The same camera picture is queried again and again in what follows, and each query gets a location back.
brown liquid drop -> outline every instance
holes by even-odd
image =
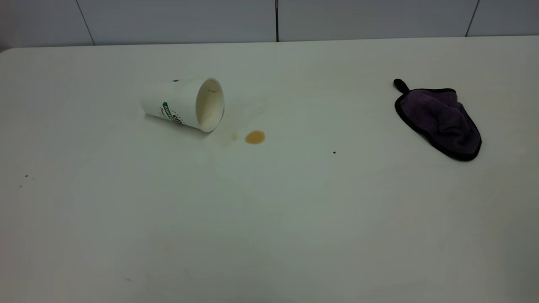
[[[259,130],[250,132],[249,135],[245,136],[245,142],[249,144],[260,144],[264,142],[265,139],[266,135],[264,134],[264,132],[261,132]]]

paper cup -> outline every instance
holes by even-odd
[[[148,86],[141,105],[149,115],[211,132],[223,117],[225,99],[214,78],[178,79]]]

table surface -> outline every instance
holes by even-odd
[[[8,50],[0,301],[537,302],[538,54],[539,37]],[[143,85],[206,75],[214,132],[144,115]],[[412,131],[394,78],[455,89],[479,156]]]

purple cloth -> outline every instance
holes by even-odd
[[[406,124],[450,157],[469,161],[477,156],[481,135],[464,106],[457,101],[454,90],[410,91],[404,83],[397,88],[404,94],[395,103],[395,108]]]

cup opening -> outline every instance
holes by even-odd
[[[197,120],[201,130],[214,130],[221,121],[224,110],[225,100],[221,85],[213,78],[206,80],[197,95]]]

